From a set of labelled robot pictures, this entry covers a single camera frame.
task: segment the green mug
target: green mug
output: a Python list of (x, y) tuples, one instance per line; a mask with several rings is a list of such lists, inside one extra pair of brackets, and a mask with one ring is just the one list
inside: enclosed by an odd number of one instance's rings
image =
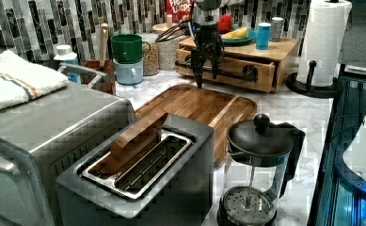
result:
[[(113, 58), (121, 64), (137, 63), (151, 50), (151, 45), (138, 35), (117, 35), (111, 43)], [(148, 45), (147, 50), (142, 50), (143, 43)]]

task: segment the french press lid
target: french press lid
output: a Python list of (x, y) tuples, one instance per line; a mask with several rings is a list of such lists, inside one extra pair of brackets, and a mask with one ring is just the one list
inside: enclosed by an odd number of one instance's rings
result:
[(274, 167), (284, 162), (294, 146), (294, 140), (283, 129), (270, 122), (268, 116), (241, 121), (227, 133), (231, 157), (254, 167)]

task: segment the blue cup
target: blue cup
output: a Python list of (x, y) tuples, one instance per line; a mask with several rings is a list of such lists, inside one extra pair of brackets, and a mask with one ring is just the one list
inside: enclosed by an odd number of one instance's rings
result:
[(256, 39), (256, 49), (266, 50), (268, 48), (268, 40), (271, 34), (270, 23), (259, 23), (259, 32)]

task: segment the stainless steel toaster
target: stainless steel toaster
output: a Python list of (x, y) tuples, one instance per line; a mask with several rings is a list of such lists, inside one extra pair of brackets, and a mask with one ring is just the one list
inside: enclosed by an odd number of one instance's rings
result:
[(160, 141), (131, 167), (91, 172), (123, 131), (57, 177), (64, 225), (201, 225), (212, 205), (214, 129), (168, 114)]

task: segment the toaster oven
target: toaster oven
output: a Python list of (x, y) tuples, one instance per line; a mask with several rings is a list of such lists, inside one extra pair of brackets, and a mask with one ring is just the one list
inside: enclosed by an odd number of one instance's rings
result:
[(62, 225), (56, 177), (134, 121), (128, 100), (75, 83), (0, 110), (0, 225)]

